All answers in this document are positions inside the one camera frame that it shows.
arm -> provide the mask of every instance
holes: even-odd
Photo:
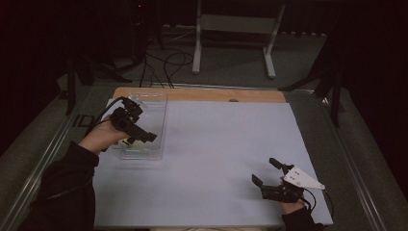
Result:
[[[105,121],[41,177],[36,201],[18,230],[93,230],[95,198],[91,183],[101,150],[128,136]]]
[[[320,231],[324,229],[321,223],[313,221],[302,200],[295,203],[279,202],[282,209],[282,220],[285,222],[287,231]]]

white table surface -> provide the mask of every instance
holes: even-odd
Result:
[[[96,227],[282,225],[277,202],[262,199],[251,175],[278,186],[272,157],[316,178],[287,103],[168,101],[163,149],[161,161],[119,160],[111,148],[100,155]],[[315,222],[331,224],[322,192],[311,192]]]

black sleeve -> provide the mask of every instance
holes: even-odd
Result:
[[[324,229],[321,223],[313,221],[311,213],[303,207],[288,215],[282,215],[286,231],[320,231]]]
[[[72,142],[43,173],[38,196],[18,230],[93,230],[97,155]]]

clear plastic box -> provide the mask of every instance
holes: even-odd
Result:
[[[135,141],[127,145],[119,142],[119,158],[122,160],[161,160],[163,158],[163,134],[165,129],[167,96],[162,93],[130,93],[129,98],[137,102],[143,113],[136,122],[141,129],[154,133],[157,138],[153,141]]]

metal frame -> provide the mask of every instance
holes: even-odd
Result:
[[[270,55],[273,44],[275,43],[276,35],[279,30],[285,5],[282,4],[279,8],[278,15],[275,18],[268,17],[242,17],[228,15],[212,15],[201,13],[201,0],[197,0],[197,21],[195,27],[195,49],[192,63],[192,73],[200,72],[201,63],[201,31],[226,31],[226,32],[243,32],[243,33],[258,33],[270,35],[269,43],[264,47],[264,58],[267,66],[268,77],[273,79],[276,77],[273,67],[272,57]]]

